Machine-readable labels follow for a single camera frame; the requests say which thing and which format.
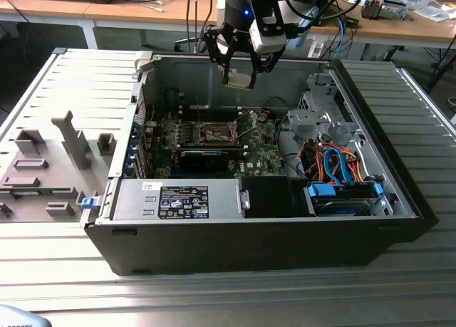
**slotted metal surface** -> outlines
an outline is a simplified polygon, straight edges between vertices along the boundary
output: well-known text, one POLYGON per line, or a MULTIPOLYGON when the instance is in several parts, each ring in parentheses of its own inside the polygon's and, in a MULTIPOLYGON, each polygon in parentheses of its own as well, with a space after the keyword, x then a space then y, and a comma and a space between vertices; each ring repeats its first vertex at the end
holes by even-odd
POLYGON ((413 179, 425 197, 432 198, 431 207, 441 219, 448 215, 454 220, 455 207, 447 204, 448 200, 456 201, 453 127, 405 70, 396 69, 392 63, 343 64, 413 179))
MULTIPOLYGON (((408 87, 386 66, 384 81, 408 87)), ((419 110, 374 105, 373 110, 392 126, 404 124, 391 117, 432 117, 425 105, 419 110)), ((89 118, 87 111, 79 112, 85 112, 79 118, 89 118)), ((448 136, 390 136, 406 160, 431 160, 442 157, 433 155, 436 150, 451 148, 445 143, 452 140, 448 136), (435 139, 439 144, 428 148, 421 142, 435 139)), ((432 187, 453 183, 456 170, 411 172, 420 185, 432 187)), ((431 196, 429 201, 441 220, 436 228, 412 244, 394 246, 363 268, 121 277, 111 272, 76 223, 0 224, 0 302, 65 327, 454 326, 456 199, 431 196)))

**desk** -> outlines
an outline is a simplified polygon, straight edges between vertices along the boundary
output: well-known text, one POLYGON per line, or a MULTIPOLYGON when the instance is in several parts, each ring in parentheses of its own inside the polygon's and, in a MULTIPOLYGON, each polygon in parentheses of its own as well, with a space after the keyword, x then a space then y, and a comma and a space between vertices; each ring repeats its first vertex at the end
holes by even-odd
MULTIPOLYGON (((164 0, 165 12, 157 12, 140 4, 114 0, 112 4, 90 4, 77 1, 57 0, 11 0, 30 22, 76 25, 83 29, 89 48, 98 48, 93 28, 136 28, 145 30, 185 31, 186 0, 164 0)), ((216 24, 216 3, 209 24, 216 24)), ((202 25, 209 9, 209 0, 199 0, 197 23, 202 25)), ((190 24, 194 23, 193 8, 190 9, 190 24)), ((414 13, 404 21, 365 20, 361 8, 350 13, 359 19, 354 42, 386 45, 446 48, 456 33, 453 21, 435 23, 414 13)), ((0 21, 23 21, 6 0, 0 0, 0 21)), ((322 27, 313 27, 310 38, 322 42, 337 34, 338 28, 331 22, 322 27)))
MULTIPOLYGON (((342 9, 349 7, 347 0, 339 0, 342 9)), ((453 20, 434 22, 412 11, 407 13, 405 20, 378 19, 369 20, 361 16, 361 7, 358 6, 348 16, 359 20, 358 30, 354 42, 375 43, 400 46, 417 46, 430 48, 447 48, 456 33, 453 20)), ((314 40, 325 41, 338 33, 338 26, 328 22, 324 27, 311 29, 314 40)))
MULTIPOLYGON (((98 49, 95 27, 134 28, 145 30, 186 31, 185 12, 187 0, 163 0, 164 12, 146 6, 114 0, 112 4, 90 4, 78 1, 59 0, 10 0, 32 23, 63 24, 80 26, 83 29, 87 46, 98 49)), ((217 22, 217 0, 213 0, 212 15, 208 24, 217 22)), ((198 30, 209 11, 209 0, 198 1, 198 30)), ((195 24, 195 9, 190 7, 190 31, 195 24)), ((0 21, 22 22, 14 8, 6 0, 0 0, 0 21)))

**warning label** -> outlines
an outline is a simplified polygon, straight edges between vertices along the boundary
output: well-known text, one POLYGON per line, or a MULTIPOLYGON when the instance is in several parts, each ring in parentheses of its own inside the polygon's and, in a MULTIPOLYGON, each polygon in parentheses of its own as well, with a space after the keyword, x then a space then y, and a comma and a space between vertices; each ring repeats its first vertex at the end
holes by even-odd
POLYGON ((209 218, 207 186, 162 187, 158 217, 161 219, 209 218))

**blue cable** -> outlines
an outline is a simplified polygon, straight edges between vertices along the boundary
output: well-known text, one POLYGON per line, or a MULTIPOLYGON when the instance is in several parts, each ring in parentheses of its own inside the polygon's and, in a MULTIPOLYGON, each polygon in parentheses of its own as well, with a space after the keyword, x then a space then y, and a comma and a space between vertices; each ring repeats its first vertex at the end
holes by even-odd
POLYGON ((345 164, 345 157, 343 156, 343 153, 340 151, 340 150, 337 150, 336 148, 332 147, 330 149, 327 149, 327 151, 325 152, 325 157, 323 159, 323 165, 325 167, 325 172, 326 174, 337 184, 337 185, 340 185, 341 182, 338 180, 337 177, 335 177, 331 171, 329 170, 329 156, 331 155, 331 153, 335 151, 337 153, 337 155, 339 156, 339 161, 341 163, 341 171, 342 171, 342 176, 343 176, 343 179, 345 180, 345 182, 347 182, 350 186, 354 186, 355 185, 355 182, 353 181, 353 179, 351 178, 350 176, 350 173, 348 172, 347 170, 347 166, 345 164))
POLYGON ((339 42, 339 47, 337 48, 336 54, 334 54, 333 58, 336 58, 337 55, 341 52, 341 48, 343 45, 343 35, 345 34, 345 28, 343 27, 343 22, 341 19, 337 19, 339 21, 339 26, 341 27, 341 40, 339 42))

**floor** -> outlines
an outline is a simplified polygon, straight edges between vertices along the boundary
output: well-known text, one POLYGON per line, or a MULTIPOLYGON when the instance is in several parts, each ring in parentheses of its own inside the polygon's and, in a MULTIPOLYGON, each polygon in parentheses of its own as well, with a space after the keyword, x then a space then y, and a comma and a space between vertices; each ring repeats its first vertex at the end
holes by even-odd
MULTIPOLYGON (((45 24, 19 24, 21 37, 13 40, 9 35, 0 40, 0 123, 7 116, 37 71, 46 61, 53 47, 86 48, 82 30, 75 26, 56 26, 45 24)), ((146 31, 143 39, 140 32, 132 29, 98 28, 97 42, 103 49, 141 50, 141 41, 147 41, 155 51, 173 51, 173 41, 185 37, 183 32, 146 31)), ((303 50, 306 52, 307 41, 303 50)), ((413 78, 424 86, 435 62, 424 48, 406 48, 393 56, 396 66, 405 67, 413 78)), ((456 95, 456 71, 450 70, 443 76, 431 93, 431 98, 440 109, 451 118, 454 113, 447 106, 447 99, 456 95)))

